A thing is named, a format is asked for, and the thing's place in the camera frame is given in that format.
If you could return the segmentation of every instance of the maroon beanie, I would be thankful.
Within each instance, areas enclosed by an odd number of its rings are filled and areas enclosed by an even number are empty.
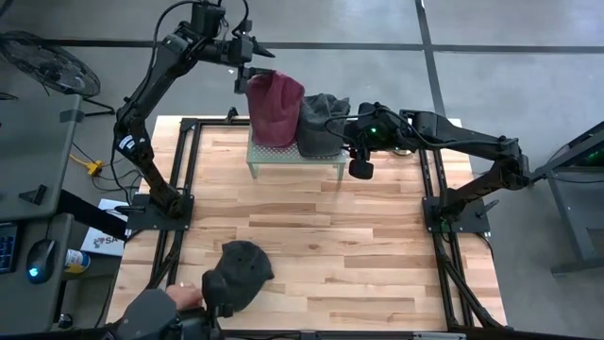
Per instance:
[[[304,86],[279,72],[254,76],[247,85],[247,107],[256,145],[288,147],[295,142]]]

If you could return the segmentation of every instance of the wooden table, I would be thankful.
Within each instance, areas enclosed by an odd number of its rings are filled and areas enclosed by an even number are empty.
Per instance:
[[[160,116],[156,123],[156,164],[166,177],[181,118]],[[325,166],[266,165],[252,179],[246,148],[246,127],[204,128],[192,228],[178,267],[177,281],[200,284],[201,275],[218,262],[222,243],[250,240],[269,254],[275,279],[243,312],[220,320],[223,328],[445,329],[434,248],[421,213],[417,155],[377,153],[372,180],[346,174],[338,186],[336,172]],[[466,155],[443,150],[443,159],[449,186],[473,178]],[[108,321],[119,318],[149,280],[157,237],[145,231],[127,244]],[[489,249],[472,234],[460,235],[460,245],[468,284],[505,323]],[[457,289],[452,294],[461,320]]]

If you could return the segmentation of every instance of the computer mouse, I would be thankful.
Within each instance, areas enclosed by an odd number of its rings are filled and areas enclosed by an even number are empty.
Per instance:
[[[53,240],[36,242],[27,254],[26,274],[31,283],[44,283],[50,279],[55,269],[55,247]]]

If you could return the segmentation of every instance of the desk fan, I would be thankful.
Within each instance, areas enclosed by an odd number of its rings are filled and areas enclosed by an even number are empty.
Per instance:
[[[86,116],[115,114],[112,107],[91,100],[100,93],[101,82],[85,63],[58,46],[41,42],[42,38],[31,33],[9,31],[0,35],[0,53],[6,61],[40,82],[45,90],[79,94],[84,101],[107,109]]]

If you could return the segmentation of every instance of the human hand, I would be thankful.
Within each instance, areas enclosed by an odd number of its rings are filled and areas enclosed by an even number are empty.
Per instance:
[[[195,287],[191,282],[173,284],[166,288],[166,294],[176,302],[176,309],[179,311],[201,306],[204,298],[201,295],[201,289]]]

